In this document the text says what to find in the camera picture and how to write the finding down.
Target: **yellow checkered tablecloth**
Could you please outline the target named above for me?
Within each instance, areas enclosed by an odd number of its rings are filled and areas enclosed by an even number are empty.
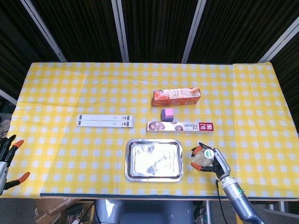
[[[175,120],[213,122],[214,133],[147,133],[146,122],[159,120],[162,109],[150,104],[153,90],[191,86],[202,97],[197,105],[174,107]],[[77,127],[79,114],[131,114],[135,128]],[[4,196],[216,196],[215,174],[190,166],[190,150],[201,141],[222,151],[247,196],[299,197],[299,139],[270,63],[33,63],[12,134],[25,143],[8,180],[31,175]],[[182,181],[128,181],[125,148],[132,138],[179,140]]]

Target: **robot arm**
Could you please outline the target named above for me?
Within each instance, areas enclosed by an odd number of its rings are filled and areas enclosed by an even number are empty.
[[[23,140],[18,141],[10,148],[10,145],[14,141],[15,137],[16,135],[13,135],[10,138],[0,140],[0,195],[2,195],[3,190],[10,189],[24,182],[30,175],[30,172],[27,172],[17,180],[10,182],[7,182],[6,180],[8,169],[14,158],[14,154],[24,142]]]
[[[230,177],[230,167],[220,150],[206,146],[201,142],[199,145],[203,149],[211,149],[214,151],[214,161],[212,166],[201,167],[200,171],[216,173],[216,176],[221,181],[221,185],[225,194],[232,203],[240,219],[252,224],[265,224],[244,194],[237,180]]]

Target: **white box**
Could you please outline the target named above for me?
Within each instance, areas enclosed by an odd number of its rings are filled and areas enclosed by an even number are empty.
[[[78,127],[134,127],[132,121],[78,120]]]
[[[80,114],[78,120],[112,120],[112,121],[135,122],[135,118],[132,115],[107,115],[107,114]]]
[[[149,121],[148,132],[190,132],[201,134],[212,134],[214,131],[211,122],[161,122]]]

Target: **purple sponge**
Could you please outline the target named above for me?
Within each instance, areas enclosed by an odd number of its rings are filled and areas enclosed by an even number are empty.
[[[166,108],[165,109],[165,117],[166,118],[173,118],[173,109],[172,108]]]
[[[162,120],[162,121],[173,122],[173,119],[174,119],[173,115],[170,116],[170,117],[168,117],[168,118],[165,116],[165,109],[163,109],[163,110],[161,111],[161,120]]]

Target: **stainless steel tray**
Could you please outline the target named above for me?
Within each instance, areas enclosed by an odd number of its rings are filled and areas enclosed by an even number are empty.
[[[173,139],[131,139],[125,175],[130,181],[177,182],[183,177],[182,145]]]

